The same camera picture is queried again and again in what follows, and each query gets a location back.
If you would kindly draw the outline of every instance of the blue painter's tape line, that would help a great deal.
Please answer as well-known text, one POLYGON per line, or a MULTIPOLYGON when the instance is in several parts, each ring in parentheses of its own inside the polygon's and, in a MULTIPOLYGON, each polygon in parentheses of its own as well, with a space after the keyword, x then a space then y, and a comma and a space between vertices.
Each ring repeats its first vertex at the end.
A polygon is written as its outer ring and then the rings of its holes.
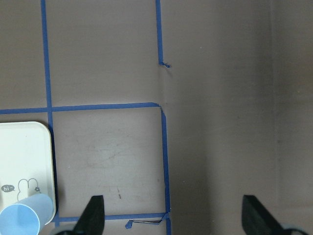
POLYGON ((0 109, 1 114, 32 114, 46 113, 47 108, 27 108, 27 109, 0 109))
POLYGON ((163 149, 163 168, 164 168, 164 183, 165 183, 165 210, 171 211, 170 200, 170 181, 168 169, 168 154, 167 154, 167 129, 166 129, 166 116, 161 109, 161 123, 162 123, 162 149, 163 149))
MULTIPOLYGON (((166 213, 143 213, 143 214, 119 214, 119 215, 106 215, 105 220, 118 220, 118 219, 144 219, 144 218, 162 218, 166 213)), ((79 217, 58 217, 59 222, 77 222, 79 217)))
POLYGON ((81 111, 81 110, 99 110, 99 109, 133 109, 133 108, 151 108, 160 107, 157 103, 129 103, 129 104, 93 104, 77 106, 52 107, 53 112, 81 111))
MULTIPOLYGON (((54 143, 54 131, 53 131, 53 114, 52 114, 52 94, 51 94, 51 79, 50 79, 50 62, 49 62, 49 44, 48 44, 48 30, 47 30, 47 17, 45 0, 41 0, 41 20, 42 20, 42 34, 43 34, 43 49, 44 49, 44 64, 45 64, 45 92, 47 102, 47 116, 48 116, 48 128, 51 134, 52 145, 52 159, 53 159, 53 172, 54 172, 54 187, 56 195, 56 207, 59 207, 58 200, 58 184, 57 184, 57 170, 56 170, 56 157, 55 157, 55 143, 54 143)), ((58 226, 59 214, 55 215, 55 224, 58 226)))
POLYGON ((43 31, 43 46, 44 46, 44 63, 45 63, 45 90, 48 111, 52 111, 51 98, 51 81, 50 81, 50 63, 49 63, 49 48, 48 48, 48 31, 45 0, 41 0, 41 16, 42 16, 42 31, 43 31))
POLYGON ((160 0, 156 0, 156 33, 157 33, 158 63, 167 68, 170 68, 171 67, 170 65, 163 62, 162 17, 160 0))
POLYGON ((56 214, 55 214, 55 216, 54 216, 54 218, 53 218, 53 220, 51 222, 54 223, 55 227, 59 227, 60 226, 60 218, 59 218, 59 213, 58 212, 56 212, 56 214))
POLYGON ((166 235, 171 235, 171 234, 172 234, 171 219, 167 218, 166 219, 166 235))
POLYGON ((169 213, 166 213, 160 220, 129 220, 125 225, 126 229, 131 229, 133 223, 159 225, 163 220, 169 219, 169 213))

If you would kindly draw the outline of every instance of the white plastic tray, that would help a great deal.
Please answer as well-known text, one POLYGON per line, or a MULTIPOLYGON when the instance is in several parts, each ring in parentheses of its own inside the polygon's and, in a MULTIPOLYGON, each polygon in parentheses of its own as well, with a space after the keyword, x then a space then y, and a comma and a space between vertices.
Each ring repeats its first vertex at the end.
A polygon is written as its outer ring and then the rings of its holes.
POLYGON ((53 201, 50 222, 56 204, 49 130, 35 121, 0 123, 0 160, 0 211, 44 193, 53 201))

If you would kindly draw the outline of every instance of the light blue plastic cup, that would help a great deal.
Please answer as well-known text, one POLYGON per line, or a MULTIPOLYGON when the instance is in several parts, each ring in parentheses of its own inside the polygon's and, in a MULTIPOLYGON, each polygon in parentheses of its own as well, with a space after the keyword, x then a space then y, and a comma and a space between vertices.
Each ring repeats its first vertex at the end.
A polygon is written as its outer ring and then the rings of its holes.
POLYGON ((37 235, 52 213, 53 203, 47 195, 27 197, 0 212, 0 235, 37 235))

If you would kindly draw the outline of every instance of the gray surface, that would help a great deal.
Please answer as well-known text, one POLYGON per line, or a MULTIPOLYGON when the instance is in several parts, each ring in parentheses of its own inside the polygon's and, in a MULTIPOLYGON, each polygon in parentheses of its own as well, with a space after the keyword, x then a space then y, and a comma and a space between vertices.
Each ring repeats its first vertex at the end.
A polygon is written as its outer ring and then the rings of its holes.
MULTIPOLYGON (((164 235, 166 234, 166 224, 162 223, 158 226, 148 225, 148 224, 133 224, 132 229, 126 230, 125 224, 128 220, 106 220, 104 226, 103 234, 118 234, 118 235, 138 235, 138 234, 154 234, 154 235, 164 235)), ((65 228, 72 228, 73 223, 61 223, 60 226, 64 226, 65 228)))
POLYGON ((54 113, 60 216, 79 216, 100 194, 106 215, 164 212, 160 117, 159 108, 54 113))
POLYGON ((0 2, 0 109, 45 107, 40 1, 0 2))

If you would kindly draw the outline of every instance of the blue cup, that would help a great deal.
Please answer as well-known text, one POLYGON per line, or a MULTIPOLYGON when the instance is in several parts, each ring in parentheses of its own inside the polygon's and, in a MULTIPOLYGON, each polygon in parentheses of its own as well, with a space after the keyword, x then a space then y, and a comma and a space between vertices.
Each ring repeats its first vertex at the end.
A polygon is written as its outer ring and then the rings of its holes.
POLYGON ((53 214, 50 197, 39 193, 0 212, 0 235, 38 235, 53 214))

